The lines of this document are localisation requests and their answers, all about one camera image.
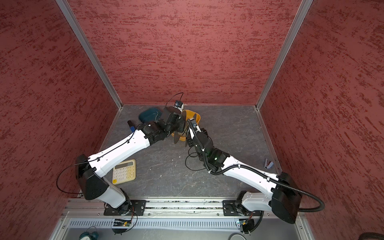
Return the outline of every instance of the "robotic arm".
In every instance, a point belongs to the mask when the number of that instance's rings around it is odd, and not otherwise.
[[[173,107],[164,108],[158,121],[140,125],[131,135],[97,154],[79,156],[76,160],[76,178],[85,199],[99,199],[116,209],[119,215],[128,214],[131,205],[129,197],[104,176],[134,153],[164,140],[173,132],[175,136],[178,135],[176,132],[183,133],[188,124],[187,142],[190,147],[195,147],[210,174],[237,178],[261,192],[241,192],[236,201],[239,214],[247,215],[255,210],[272,211],[282,220],[295,223],[297,212],[302,210],[299,209],[301,197],[310,193],[298,189],[286,173],[278,176],[258,170],[215,148],[207,132],[199,128],[194,118],[186,119],[182,110],[182,102],[176,101]],[[324,208],[324,203],[320,203],[322,205],[313,208],[313,212]]]

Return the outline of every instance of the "textured red wall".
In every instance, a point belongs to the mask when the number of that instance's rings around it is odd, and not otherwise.
[[[325,200],[316,240],[384,233],[383,12],[314,1],[262,106],[283,170]]]
[[[301,0],[68,0],[125,104],[254,104]]]
[[[69,197],[58,173],[99,149],[117,108],[55,1],[0,15],[0,235],[47,239]],[[79,190],[73,170],[60,185]]]

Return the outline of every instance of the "red panel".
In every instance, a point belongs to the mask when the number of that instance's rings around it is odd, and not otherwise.
[[[255,104],[301,0],[69,0],[125,104]]]
[[[0,3],[1,239],[47,239],[58,173],[97,151],[116,105],[55,1]],[[60,181],[78,191],[73,170]]]
[[[262,107],[283,170],[325,200],[316,240],[384,233],[383,12],[315,1]]]

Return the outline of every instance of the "calculator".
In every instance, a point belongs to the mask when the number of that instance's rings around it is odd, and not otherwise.
[[[136,161],[130,159],[119,163],[113,168],[112,183],[114,185],[129,182],[136,178]]]

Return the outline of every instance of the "gray marble surface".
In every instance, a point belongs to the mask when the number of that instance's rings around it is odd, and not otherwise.
[[[150,107],[125,105],[107,147],[131,134],[127,121],[139,124],[138,115]],[[258,169],[263,169],[264,159],[272,159],[252,106],[188,105],[185,109],[200,114],[199,126],[207,130],[220,150]],[[185,142],[173,144],[170,136],[135,153],[129,159],[136,159],[136,179],[116,186],[136,197],[237,197],[242,190],[257,192],[232,177],[187,169],[188,149]],[[187,164],[192,169],[203,168],[198,158],[188,158]],[[276,173],[274,168],[268,172]],[[112,182],[112,170],[106,177]]]

